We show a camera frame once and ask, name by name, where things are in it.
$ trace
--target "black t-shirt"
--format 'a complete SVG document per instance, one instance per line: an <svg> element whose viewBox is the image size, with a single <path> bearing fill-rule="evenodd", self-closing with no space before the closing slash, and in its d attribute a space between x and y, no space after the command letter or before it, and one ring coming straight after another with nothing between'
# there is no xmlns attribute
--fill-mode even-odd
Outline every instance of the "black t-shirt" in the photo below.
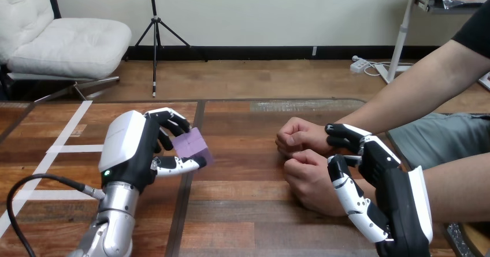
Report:
<svg viewBox="0 0 490 257"><path fill-rule="evenodd" d="M490 0L464 24L453 40L490 58Z"/></svg>

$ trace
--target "black cable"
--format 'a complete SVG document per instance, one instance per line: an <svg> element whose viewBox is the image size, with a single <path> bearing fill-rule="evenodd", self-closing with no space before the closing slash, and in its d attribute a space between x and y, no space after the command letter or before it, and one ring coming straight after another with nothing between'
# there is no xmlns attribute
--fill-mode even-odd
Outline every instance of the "black cable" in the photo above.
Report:
<svg viewBox="0 0 490 257"><path fill-rule="evenodd" d="M48 173L33 174L31 176L24 177L19 182L17 182L12 187L12 189L10 189L10 192L7 196L7 212L9 214L10 223L12 224L12 228L16 232L17 237L19 238L19 240L24 245L24 247L27 250L27 253L29 254L30 257L35 257L36 255L34 254L34 251L32 250L31 246L29 245L29 242L25 238L24 234L22 234L22 231L20 230L20 228L18 226L16 217L14 215L12 203L13 203L14 194L20 188L20 186L24 185L25 183L27 183L31 180L39 179L39 178L47 178L47 179L51 179L51 180L56 180L56 181L60 182L61 184L65 184L65 185L72 187L72 188L74 188L80 192L83 192L83 190L85 189L85 184L70 180L70 179L65 178L65 177L56 176L56 175L48 174Z"/></svg>

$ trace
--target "tripod leg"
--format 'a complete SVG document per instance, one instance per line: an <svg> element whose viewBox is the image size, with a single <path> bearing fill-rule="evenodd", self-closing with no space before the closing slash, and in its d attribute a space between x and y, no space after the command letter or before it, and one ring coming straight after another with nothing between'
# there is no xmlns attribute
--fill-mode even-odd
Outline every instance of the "tripod leg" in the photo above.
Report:
<svg viewBox="0 0 490 257"><path fill-rule="evenodd" d="M181 38L177 33L175 33L172 29L170 29L170 27L168 27L163 21L159 21L160 24L162 24L167 30L169 30L170 33L172 33L172 35L176 36L181 42L183 42L187 48L191 48L191 45L188 44L183 38ZM195 50L196 53L198 53L199 57L201 59L203 59L205 62L207 62L207 58L206 56L204 56L203 54L201 54L198 50Z"/></svg>
<svg viewBox="0 0 490 257"><path fill-rule="evenodd" d="M158 50L160 51L163 49L162 43L160 42L160 30L158 29L158 23L155 23L155 27L157 27L157 44L158 44Z"/></svg>
<svg viewBox="0 0 490 257"><path fill-rule="evenodd" d="M157 96L157 25L153 29L153 97Z"/></svg>
<svg viewBox="0 0 490 257"><path fill-rule="evenodd" d="M153 21L150 22L150 25L148 25L148 27L146 28L146 30L144 30L144 33L141 35L141 38L139 38L138 42L136 43L135 47L139 45L139 43L141 42L141 40L144 38L144 36L146 35L146 33L148 33L148 31L150 30L151 26L153 25Z"/></svg>

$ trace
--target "white robotic hand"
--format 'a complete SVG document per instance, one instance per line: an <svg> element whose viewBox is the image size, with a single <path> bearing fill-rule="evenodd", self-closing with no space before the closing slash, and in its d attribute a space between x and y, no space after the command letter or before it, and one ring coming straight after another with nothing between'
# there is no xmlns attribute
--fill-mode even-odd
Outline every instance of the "white robotic hand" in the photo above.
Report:
<svg viewBox="0 0 490 257"><path fill-rule="evenodd" d="M432 218L422 169L404 172L400 160L376 136L346 124L329 124L327 143L361 156L328 158L328 172L349 219L382 257L430 256ZM365 199L348 167L376 188L377 207Z"/></svg>
<svg viewBox="0 0 490 257"><path fill-rule="evenodd" d="M141 114L128 111L109 126L99 162L105 197L98 213L83 236L78 249L69 257L128 257L132 251L132 232L139 195L156 177L188 173L206 166L202 157L153 157L173 148L166 128L175 135L189 132L185 117L170 108Z"/></svg>

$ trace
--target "fist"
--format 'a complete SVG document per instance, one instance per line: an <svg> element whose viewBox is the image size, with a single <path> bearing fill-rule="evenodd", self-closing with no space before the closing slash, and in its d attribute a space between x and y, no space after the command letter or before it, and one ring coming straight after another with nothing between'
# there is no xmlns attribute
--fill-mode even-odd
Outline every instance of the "fist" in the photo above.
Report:
<svg viewBox="0 0 490 257"><path fill-rule="evenodd" d="M326 142L327 136L324 126L293 117L277 133L277 150L289 158L306 149L325 155L332 150Z"/></svg>
<svg viewBox="0 0 490 257"><path fill-rule="evenodd" d="M327 167L326 158L313 150L295 152L284 164L284 178L307 209L333 217L346 215Z"/></svg>

